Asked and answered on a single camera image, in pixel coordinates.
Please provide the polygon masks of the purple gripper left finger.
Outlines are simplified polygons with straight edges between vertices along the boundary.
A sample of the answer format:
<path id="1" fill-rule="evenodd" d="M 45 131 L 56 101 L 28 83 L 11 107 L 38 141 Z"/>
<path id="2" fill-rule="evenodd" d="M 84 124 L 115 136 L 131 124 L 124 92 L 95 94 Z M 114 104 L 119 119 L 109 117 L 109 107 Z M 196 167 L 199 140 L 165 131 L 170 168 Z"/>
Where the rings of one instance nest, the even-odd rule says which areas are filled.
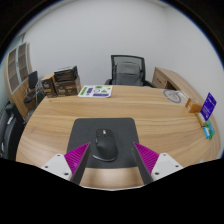
<path id="1" fill-rule="evenodd" d="M 64 155 L 65 160 L 72 172 L 71 182 L 74 184 L 79 184 L 81 182 L 90 152 L 90 143 L 86 143 Z"/>

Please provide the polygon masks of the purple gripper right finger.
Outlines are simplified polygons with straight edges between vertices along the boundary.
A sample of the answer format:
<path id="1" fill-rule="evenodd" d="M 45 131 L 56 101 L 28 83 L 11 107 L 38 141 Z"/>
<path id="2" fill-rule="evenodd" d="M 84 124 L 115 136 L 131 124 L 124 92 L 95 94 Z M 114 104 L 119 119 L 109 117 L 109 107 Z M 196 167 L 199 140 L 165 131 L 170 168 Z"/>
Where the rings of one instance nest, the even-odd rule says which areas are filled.
<path id="1" fill-rule="evenodd" d="M 149 184 L 153 181 L 151 173 L 159 158 L 159 154 L 137 142 L 134 142 L 133 145 L 134 147 L 132 152 L 139 168 L 143 183 Z"/>

